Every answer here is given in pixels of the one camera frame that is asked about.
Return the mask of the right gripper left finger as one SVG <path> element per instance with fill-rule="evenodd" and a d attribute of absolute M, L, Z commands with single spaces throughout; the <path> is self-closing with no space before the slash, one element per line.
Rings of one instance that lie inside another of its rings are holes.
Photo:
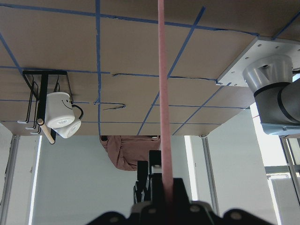
<path fill-rule="evenodd" d="M 147 161 L 137 162 L 137 181 L 133 187 L 132 216 L 137 225 L 165 222 L 165 194 L 162 183 L 161 151 L 150 150 Z"/>

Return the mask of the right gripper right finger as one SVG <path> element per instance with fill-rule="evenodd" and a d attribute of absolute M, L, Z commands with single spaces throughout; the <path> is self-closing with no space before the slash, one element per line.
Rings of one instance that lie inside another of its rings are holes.
<path fill-rule="evenodd" d="M 218 224 L 218 218 L 207 202 L 189 199 L 182 178 L 173 179 L 173 204 L 176 225 Z"/>

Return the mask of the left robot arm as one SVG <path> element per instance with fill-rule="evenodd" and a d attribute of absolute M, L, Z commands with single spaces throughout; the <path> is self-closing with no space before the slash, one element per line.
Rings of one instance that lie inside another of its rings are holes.
<path fill-rule="evenodd" d="M 293 82 L 292 59 L 273 55 L 248 65 L 243 78 L 253 92 L 263 131 L 268 135 L 300 133 L 300 81 Z"/>

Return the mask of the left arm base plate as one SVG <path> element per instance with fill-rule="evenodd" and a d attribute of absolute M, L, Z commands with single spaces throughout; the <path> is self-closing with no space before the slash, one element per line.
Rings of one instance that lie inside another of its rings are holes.
<path fill-rule="evenodd" d="M 256 37 L 217 79 L 217 85 L 256 91 L 277 82 L 292 82 L 300 69 L 300 42 Z"/>

